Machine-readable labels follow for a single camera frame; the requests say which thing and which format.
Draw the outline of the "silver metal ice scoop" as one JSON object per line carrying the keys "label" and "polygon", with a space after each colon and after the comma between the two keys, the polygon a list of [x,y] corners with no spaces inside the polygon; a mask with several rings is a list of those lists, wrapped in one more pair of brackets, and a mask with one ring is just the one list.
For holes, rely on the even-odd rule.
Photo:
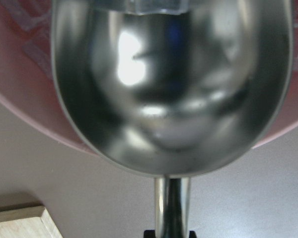
{"label": "silver metal ice scoop", "polygon": [[293,61],[290,0],[203,0],[140,9],[52,2],[60,104],[99,156],[155,179],[155,229],[191,238],[192,176],[219,169],[267,132]]}

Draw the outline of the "pink bowl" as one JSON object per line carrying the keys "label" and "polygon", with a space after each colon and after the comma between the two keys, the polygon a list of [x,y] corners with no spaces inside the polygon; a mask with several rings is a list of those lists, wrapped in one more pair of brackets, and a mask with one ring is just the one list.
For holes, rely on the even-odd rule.
{"label": "pink bowl", "polygon": [[[294,72],[262,146],[298,126],[298,0],[294,1]],[[90,153],[60,107],[50,61],[49,0],[0,0],[0,103],[50,138]]]}

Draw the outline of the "wooden cutting board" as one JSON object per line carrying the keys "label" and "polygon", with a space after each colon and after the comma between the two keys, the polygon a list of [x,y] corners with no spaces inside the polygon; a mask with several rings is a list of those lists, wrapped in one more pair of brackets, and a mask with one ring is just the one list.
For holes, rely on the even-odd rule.
{"label": "wooden cutting board", "polygon": [[44,206],[0,212],[0,238],[61,238]]}

